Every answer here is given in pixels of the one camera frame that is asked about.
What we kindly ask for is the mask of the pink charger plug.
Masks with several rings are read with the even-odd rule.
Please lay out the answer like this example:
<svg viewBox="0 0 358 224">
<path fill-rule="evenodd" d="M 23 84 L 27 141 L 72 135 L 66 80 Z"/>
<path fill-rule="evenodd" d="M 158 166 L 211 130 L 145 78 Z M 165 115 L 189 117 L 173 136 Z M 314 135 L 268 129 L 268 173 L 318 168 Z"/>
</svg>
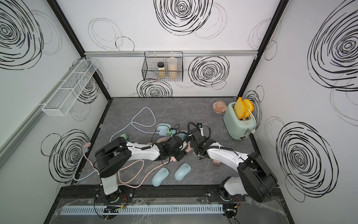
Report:
<svg viewBox="0 0 358 224">
<path fill-rule="evenodd" d="M 213 160 L 213 165 L 214 165 L 215 167 L 220 167 L 220 166 L 221 166 L 221 162 L 218 161 L 218 160 Z"/>
</svg>

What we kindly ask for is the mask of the green charger plug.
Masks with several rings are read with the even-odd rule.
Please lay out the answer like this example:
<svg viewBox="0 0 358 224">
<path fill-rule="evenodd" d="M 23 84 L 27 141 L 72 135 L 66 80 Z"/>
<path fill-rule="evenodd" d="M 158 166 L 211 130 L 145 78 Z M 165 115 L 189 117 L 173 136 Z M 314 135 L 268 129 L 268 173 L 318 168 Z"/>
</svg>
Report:
<svg viewBox="0 0 358 224">
<path fill-rule="evenodd" d="M 130 135 L 128 133 L 123 133 L 122 135 L 120 135 L 120 137 L 124 138 L 126 141 L 129 140 Z"/>
</svg>

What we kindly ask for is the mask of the pink power strip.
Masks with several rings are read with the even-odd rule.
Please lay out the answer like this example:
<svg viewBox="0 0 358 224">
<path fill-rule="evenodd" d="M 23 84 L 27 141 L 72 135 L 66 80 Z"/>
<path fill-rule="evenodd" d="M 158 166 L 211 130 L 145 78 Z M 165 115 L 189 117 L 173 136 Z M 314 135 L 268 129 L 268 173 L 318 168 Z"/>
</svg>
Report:
<svg viewBox="0 0 358 224">
<path fill-rule="evenodd" d="M 186 150 L 180 151 L 180 153 L 176 156 L 172 156 L 171 160 L 176 162 L 176 161 L 180 161 L 184 156 L 186 156 L 189 152 L 191 152 L 193 149 L 188 146 L 188 148 Z"/>
</svg>

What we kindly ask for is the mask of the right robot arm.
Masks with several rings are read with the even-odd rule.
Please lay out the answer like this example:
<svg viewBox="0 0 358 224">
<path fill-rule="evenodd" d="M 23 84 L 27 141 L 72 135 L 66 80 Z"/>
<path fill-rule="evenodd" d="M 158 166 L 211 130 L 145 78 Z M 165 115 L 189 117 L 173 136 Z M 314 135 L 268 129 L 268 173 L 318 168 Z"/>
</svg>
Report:
<svg viewBox="0 0 358 224">
<path fill-rule="evenodd" d="M 199 126 L 193 122 L 187 124 L 187 129 L 191 148 L 200 159 L 217 160 L 238 172 L 238 177 L 227 177 L 220 184 L 223 200 L 230 201 L 236 195 L 249 195 L 261 203 L 271 197 L 278 180 L 258 153 L 239 153 L 224 147 L 210 136 L 202 135 Z"/>
</svg>

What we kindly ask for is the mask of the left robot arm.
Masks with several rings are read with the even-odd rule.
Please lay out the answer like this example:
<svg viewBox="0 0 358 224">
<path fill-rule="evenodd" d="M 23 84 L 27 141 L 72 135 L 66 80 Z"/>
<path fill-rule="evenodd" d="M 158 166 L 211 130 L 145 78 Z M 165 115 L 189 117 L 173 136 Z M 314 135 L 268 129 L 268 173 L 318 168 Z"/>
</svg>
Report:
<svg viewBox="0 0 358 224">
<path fill-rule="evenodd" d="M 95 153 L 97 167 L 104 194 L 109 196 L 118 190 L 117 173 L 132 160 L 164 161 L 174 157 L 181 160 L 186 155 L 187 143 L 179 136 L 172 136 L 153 145 L 131 143 L 118 137 Z"/>
</svg>

